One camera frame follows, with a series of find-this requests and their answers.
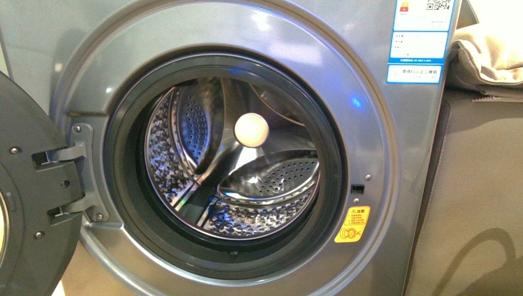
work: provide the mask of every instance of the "washing machine door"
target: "washing machine door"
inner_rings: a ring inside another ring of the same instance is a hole
[[[51,295],[80,234],[73,161],[54,161],[65,137],[33,99],[0,73],[0,295]]]

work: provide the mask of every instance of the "warning sticker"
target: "warning sticker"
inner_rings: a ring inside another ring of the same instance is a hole
[[[371,207],[351,207],[347,211],[345,221],[334,239],[334,242],[357,242],[361,239],[363,230],[369,220]]]

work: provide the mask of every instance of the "beige cloth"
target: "beige cloth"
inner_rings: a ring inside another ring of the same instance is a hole
[[[480,23],[457,30],[447,85],[523,101],[523,38],[519,30],[494,32]]]

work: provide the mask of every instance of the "blue sticker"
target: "blue sticker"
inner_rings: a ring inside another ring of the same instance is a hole
[[[388,83],[441,82],[455,0],[397,0]]]

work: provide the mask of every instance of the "front-load washing machine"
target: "front-load washing machine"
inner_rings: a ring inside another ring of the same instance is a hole
[[[1,5],[3,295],[402,294],[459,0]]]

